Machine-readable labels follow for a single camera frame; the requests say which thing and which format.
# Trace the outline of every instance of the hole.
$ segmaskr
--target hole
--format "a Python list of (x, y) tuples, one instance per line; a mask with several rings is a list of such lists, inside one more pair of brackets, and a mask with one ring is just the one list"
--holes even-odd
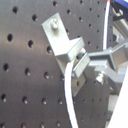
[(1, 123), (0, 124), (0, 128), (5, 128), (5, 124), (4, 123)]
[(9, 65), (7, 63), (4, 64), (3, 66), (4, 71), (8, 72), (9, 71)]
[(89, 28), (92, 28), (92, 25), (91, 24), (89, 24)]
[(30, 76), (30, 69), (29, 69), (29, 68), (26, 68), (26, 69), (25, 69), (25, 74), (26, 74), (27, 76)]
[(82, 19), (82, 17), (79, 17), (79, 21), (80, 21), (80, 22), (83, 22), (83, 19)]
[(51, 49), (50, 46), (47, 47), (47, 52), (48, 52), (48, 53), (51, 53), (51, 52), (52, 52), (52, 49)]
[(63, 75), (61, 75), (61, 77), (60, 77), (60, 78), (61, 78), (61, 81), (64, 81), (64, 76), (63, 76)]
[(45, 99), (45, 98), (43, 98), (43, 99), (42, 99), (42, 103), (43, 103), (43, 105), (46, 105), (46, 104), (47, 104), (47, 102), (46, 102), (46, 99)]
[(86, 100), (85, 99), (83, 99), (83, 103), (86, 104)]
[(60, 127), (60, 122), (59, 121), (57, 121), (56, 126)]
[(53, 6), (56, 7), (57, 6), (57, 2), (53, 1)]
[(13, 11), (13, 13), (17, 13), (18, 12), (18, 8), (15, 6), (15, 7), (13, 7), (13, 9), (12, 9), (12, 11)]
[(100, 30), (97, 30), (97, 33), (100, 33)]
[(93, 118), (92, 118), (92, 116), (90, 116), (90, 120), (92, 120)]
[(69, 9), (67, 10), (67, 13), (68, 13), (69, 15), (71, 15), (71, 11), (70, 11)]
[(88, 45), (91, 46), (91, 42), (90, 41), (88, 41)]
[(22, 124), (21, 124), (21, 128), (26, 128), (25, 123), (22, 123)]
[(43, 123), (41, 123), (39, 126), (40, 126), (40, 128), (44, 128), (44, 124)]
[(13, 40), (13, 35), (11, 33), (8, 34), (7, 39), (9, 42), (11, 42)]
[(29, 40), (29, 41), (28, 41), (28, 46), (29, 46), (30, 48), (33, 48), (33, 45), (34, 45), (33, 41), (32, 41), (32, 40)]
[(80, 59), (83, 57), (83, 55), (84, 55), (84, 53), (79, 53), (79, 54), (76, 56), (77, 60), (80, 60)]
[(66, 32), (67, 32), (67, 35), (69, 35), (69, 31), (68, 31), (68, 29), (66, 29)]
[(83, 117), (81, 118), (81, 122), (84, 122), (84, 118)]
[(99, 99), (99, 101), (101, 102), (101, 98)]
[(97, 15), (98, 18), (100, 18), (100, 15)]
[(24, 104), (28, 104), (28, 100), (27, 100), (27, 97), (26, 96), (23, 97), (22, 101), (23, 101)]
[(5, 94), (2, 94), (2, 96), (1, 96), (1, 100), (3, 101), (3, 102), (6, 102), (7, 100), (6, 100), (6, 95)]
[(45, 79), (49, 79), (49, 74), (48, 74), (48, 72), (45, 72), (45, 73), (44, 73), (44, 78), (45, 78)]
[(75, 99), (73, 98), (73, 104), (76, 104), (76, 101), (75, 101)]
[(77, 87), (78, 87), (78, 86), (80, 85), (80, 82), (79, 82), (79, 81), (77, 81), (76, 85), (77, 85)]
[(81, 5), (83, 5), (83, 4), (84, 4), (83, 0), (80, 0), (80, 4), (81, 4)]
[(92, 103), (94, 102), (94, 99), (92, 99)]
[(98, 46), (96, 47), (96, 50), (99, 51), (99, 47)]
[(63, 102), (62, 102), (62, 100), (61, 100), (61, 99), (59, 99), (59, 100), (58, 100), (58, 103), (59, 103), (60, 105), (62, 105), (62, 104), (63, 104)]
[(34, 14), (34, 15), (32, 16), (32, 20), (33, 20), (34, 22), (37, 21), (37, 15), (36, 15), (36, 14)]
[(93, 12), (92, 8), (90, 8), (89, 10), (90, 10), (90, 12)]

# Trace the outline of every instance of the metal clamp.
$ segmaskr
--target metal clamp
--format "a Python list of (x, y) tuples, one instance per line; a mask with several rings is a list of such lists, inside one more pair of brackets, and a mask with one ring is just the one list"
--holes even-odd
[[(69, 40), (65, 27), (58, 13), (46, 20), (42, 24), (42, 27), (62, 71), (62, 74), (64, 75), (67, 63), (75, 60), (76, 56), (80, 53), (82, 48), (84, 48), (85, 43), (83, 38), (80, 37)], [(84, 54), (80, 60), (75, 61), (76, 63), (73, 68), (72, 75), (74, 78), (72, 80), (73, 96), (77, 95), (80, 88), (86, 81), (83, 71), (87, 67), (89, 61), (90, 58), (87, 53)]]

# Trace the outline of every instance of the bolt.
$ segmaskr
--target bolt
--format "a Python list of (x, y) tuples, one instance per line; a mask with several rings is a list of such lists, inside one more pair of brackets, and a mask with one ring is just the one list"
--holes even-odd
[(57, 21), (57, 19), (52, 19), (51, 28), (52, 28), (52, 30), (57, 30), (58, 29), (58, 21)]
[(99, 74), (96, 79), (95, 79), (95, 85), (98, 85), (98, 86), (103, 86), (104, 84), (104, 75), (103, 74)]

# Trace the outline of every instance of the cable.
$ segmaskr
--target cable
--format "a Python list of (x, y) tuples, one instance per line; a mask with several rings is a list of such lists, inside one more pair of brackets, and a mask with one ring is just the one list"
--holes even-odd
[(109, 19), (110, 2), (111, 0), (107, 0), (107, 4), (106, 4), (106, 12), (105, 12), (105, 19), (104, 19), (103, 50), (107, 49), (108, 19)]
[(72, 90), (71, 90), (71, 76), (72, 76), (73, 64), (74, 64), (74, 60), (68, 63), (66, 66), (64, 90), (65, 90), (67, 111), (68, 111), (68, 115), (69, 115), (72, 128), (79, 128), (77, 119), (76, 119), (74, 105), (73, 105)]

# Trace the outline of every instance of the metal plate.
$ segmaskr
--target metal plate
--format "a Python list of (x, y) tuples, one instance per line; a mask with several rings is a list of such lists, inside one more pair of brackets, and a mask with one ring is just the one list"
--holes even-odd
[[(82, 36), (87, 52), (102, 50), (105, 6), (104, 0), (1, 1), (0, 124), (71, 128), (62, 74), (41, 24), (59, 12), (70, 39)], [(112, 18), (109, 26), (112, 43)], [(88, 79), (74, 99), (80, 128), (105, 126), (109, 87), (93, 81)]]

